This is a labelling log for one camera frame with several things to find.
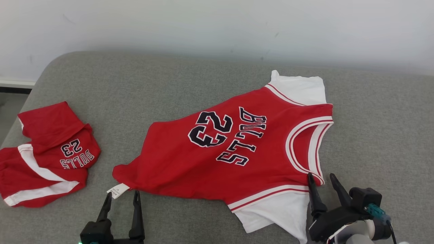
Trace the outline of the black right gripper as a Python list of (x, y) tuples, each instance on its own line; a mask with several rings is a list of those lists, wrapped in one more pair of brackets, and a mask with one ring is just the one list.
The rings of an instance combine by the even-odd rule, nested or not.
[(341, 227), (371, 218), (371, 215), (368, 213), (362, 213), (353, 207), (349, 207), (351, 206), (352, 198), (335, 174), (330, 174), (330, 181), (341, 205), (344, 207), (327, 211), (327, 206), (321, 201), (318, 193), (314, 176), (312, 173), (308, 173), (311, 216), (313, 217), (313, 223), (310, 225), (308, 233), (314, 242), (326, 242)]

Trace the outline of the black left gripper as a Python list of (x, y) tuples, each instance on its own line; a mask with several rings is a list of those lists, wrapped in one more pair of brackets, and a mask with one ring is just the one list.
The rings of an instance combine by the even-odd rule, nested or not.
[(142, 205), (140, 193), (135, 190), (133, 206), (134, 213), (132, 227), (129, 230), (129, 237), (126, 239), (115, 239), (111, 232), (111, 221), (107, 219), (112, 204), (112, 193), (107, 193), (102, 208), (99, 212), (97, 222), (90, 221), (80, 233), (81, 244), (144, 244), (145, 231), (142, 216)]

